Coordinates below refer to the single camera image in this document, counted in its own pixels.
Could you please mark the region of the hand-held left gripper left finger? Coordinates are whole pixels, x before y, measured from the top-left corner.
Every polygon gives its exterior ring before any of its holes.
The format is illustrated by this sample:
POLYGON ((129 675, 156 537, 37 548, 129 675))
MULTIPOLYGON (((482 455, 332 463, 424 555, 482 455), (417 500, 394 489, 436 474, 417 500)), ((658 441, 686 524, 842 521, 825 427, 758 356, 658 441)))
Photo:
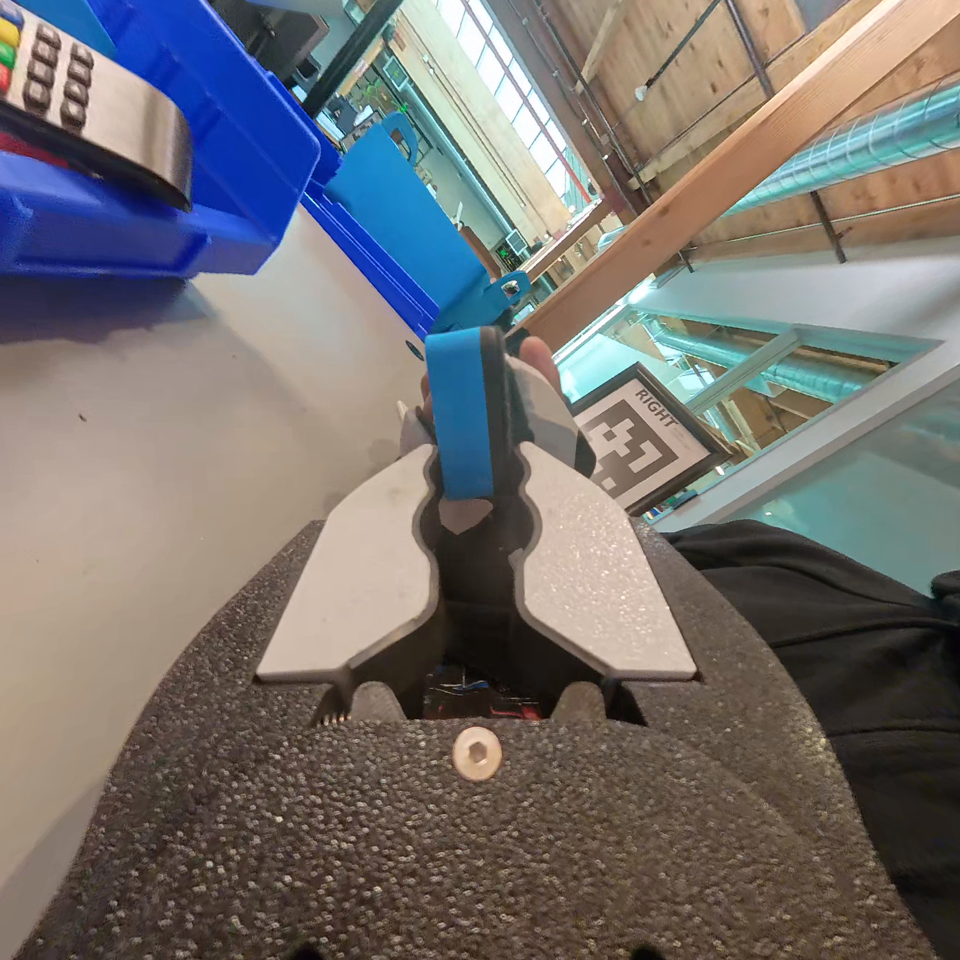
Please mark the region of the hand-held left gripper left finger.
POLYGON ((445 652, 435 446, 330 512, 256 668, 264 684, 421 685, 445 652))

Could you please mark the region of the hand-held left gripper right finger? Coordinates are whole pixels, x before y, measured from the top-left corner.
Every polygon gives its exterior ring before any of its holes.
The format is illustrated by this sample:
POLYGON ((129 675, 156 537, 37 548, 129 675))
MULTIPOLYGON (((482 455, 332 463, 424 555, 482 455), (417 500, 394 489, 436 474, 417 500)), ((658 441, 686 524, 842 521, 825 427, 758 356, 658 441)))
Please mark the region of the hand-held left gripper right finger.
POLYGON ((510 555, 523 622, 605 680, 692 681, 696 663, 625 510, 533 442, 517 453, 532 521, 510 555))

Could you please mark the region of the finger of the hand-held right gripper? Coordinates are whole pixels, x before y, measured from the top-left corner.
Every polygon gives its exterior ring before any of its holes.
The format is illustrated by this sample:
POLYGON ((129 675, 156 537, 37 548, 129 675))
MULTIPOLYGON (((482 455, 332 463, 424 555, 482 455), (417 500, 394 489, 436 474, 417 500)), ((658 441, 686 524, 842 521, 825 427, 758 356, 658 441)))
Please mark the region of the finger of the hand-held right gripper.
POLYGON ((596 455, 570 411, 566 395, 561 397, 519 356, 507 358, 510 376, 510 426, 513 442, 531 442, 582 474, 591 478, 596 455))
MULTIPOLYGON (((399 453, 405 456, 411 450, 423 445, 435 444, 422 419, 423 411, 409 408, 403 401, 397 402, 397 415, 400 421, 399 453)), ((488 499, 450 500, 442 496, 438 500, 438 519, 444 530, 452 535, 462 535, 476 528, 493 511, 493 503, 488 499)))

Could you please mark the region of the blue whiteboard eraser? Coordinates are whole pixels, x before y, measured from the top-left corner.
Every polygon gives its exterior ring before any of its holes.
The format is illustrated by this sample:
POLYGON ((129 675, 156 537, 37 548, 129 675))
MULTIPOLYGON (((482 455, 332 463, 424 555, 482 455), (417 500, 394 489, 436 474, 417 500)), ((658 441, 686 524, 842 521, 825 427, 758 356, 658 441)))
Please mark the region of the blue whiteboard eraser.
POLYGON ((516 384, 497 326, 432 334, 425 342, 443 494, 501 501, 517 495, 516 384))

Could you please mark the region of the person's right hand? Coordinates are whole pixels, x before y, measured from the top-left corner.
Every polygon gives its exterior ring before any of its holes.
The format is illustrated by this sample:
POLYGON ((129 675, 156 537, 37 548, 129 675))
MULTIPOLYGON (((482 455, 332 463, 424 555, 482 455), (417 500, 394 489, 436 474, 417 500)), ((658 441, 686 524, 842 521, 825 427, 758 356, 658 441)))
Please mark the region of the person's right hand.
POLYGON ((564 396, 561 376, 553 358, 553 351, 542 338, 528 336, 523 339, 520 342, 517 356, 521 363, 541 375, 558 395, 564 396))

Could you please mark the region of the long wooden ceiling beam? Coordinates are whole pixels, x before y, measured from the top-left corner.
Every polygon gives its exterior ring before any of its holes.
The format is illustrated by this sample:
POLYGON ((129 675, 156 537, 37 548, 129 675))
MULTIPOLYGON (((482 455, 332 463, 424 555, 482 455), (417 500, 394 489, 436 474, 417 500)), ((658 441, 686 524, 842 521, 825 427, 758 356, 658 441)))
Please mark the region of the long wooden ceiling beam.
POLYGON ((553 352, 626 296, 959 15, 957 1, 876 4, 510 330, 553 352))

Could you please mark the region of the large blue plastic bin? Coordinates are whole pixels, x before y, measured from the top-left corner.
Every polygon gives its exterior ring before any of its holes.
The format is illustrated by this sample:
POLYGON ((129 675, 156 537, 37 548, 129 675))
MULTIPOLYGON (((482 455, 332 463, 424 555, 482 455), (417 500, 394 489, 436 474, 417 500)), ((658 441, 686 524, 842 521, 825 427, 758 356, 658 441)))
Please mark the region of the large blue plastic bin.
POLYGON ((15 2, 166 94, 193 138, 192 208, 70 167, 2 131, 2 276, 252 275, 277 246, 320 135, 208 2, 15 2))

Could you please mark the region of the row of windows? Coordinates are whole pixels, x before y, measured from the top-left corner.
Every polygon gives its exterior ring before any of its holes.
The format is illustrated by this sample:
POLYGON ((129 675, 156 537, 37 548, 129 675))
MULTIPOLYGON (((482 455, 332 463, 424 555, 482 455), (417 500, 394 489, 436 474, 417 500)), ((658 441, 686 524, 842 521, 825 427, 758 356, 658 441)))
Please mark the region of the row of windows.
POLYGON ((431 4, 568 211, 592 204, 598 195, 590 176, 484 3, 431 4))

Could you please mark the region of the black pole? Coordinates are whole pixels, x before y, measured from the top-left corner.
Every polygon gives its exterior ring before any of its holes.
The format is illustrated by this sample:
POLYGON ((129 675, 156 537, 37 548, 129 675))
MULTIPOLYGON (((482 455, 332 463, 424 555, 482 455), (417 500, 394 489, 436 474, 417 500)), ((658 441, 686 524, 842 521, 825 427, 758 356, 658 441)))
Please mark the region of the black pole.
POLYGON ((301 107, 313 122, 322 112, 330 99, 337 93, 342 83, 364 59, 364 55, 380 37, 384 28, 396 15, 403 1, 371 2, 364 18, 355 26, 353 32, 343 42, 341 48, 325 66, 307 93, 301 107))

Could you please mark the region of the grey card payment terminal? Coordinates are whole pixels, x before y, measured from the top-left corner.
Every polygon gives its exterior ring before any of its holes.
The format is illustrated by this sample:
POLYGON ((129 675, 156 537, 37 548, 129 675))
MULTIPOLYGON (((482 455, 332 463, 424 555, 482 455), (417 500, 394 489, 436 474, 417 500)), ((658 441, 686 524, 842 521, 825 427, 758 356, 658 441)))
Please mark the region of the grey card payment terminal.
POLYGON ((174 101, 16 2, 1 18, 2 132, 190 211, 193 138, 174 101))

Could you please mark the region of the silver spiral air duct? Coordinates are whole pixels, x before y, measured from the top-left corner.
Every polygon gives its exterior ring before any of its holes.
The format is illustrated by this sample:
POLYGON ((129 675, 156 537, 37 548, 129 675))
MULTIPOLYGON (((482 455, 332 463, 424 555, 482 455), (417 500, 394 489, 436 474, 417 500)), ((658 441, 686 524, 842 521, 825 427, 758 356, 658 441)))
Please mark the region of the silver spiral air duct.
POLYGON ((744 387, 769 399, 791 391, 836 404, 897 364, 805 345, 799 334, 791 332, 770 334, 661 317, 647 319, 643 326, 665 359, 682 359, 699 372, 717 368, 706 383, 745 363, 757 363, 758 354, 767 351, 771 363, 758 367, 744 387))
POLYGON ((959 75, 821 132, 724 217, 838 186, 959 147, 959 75))

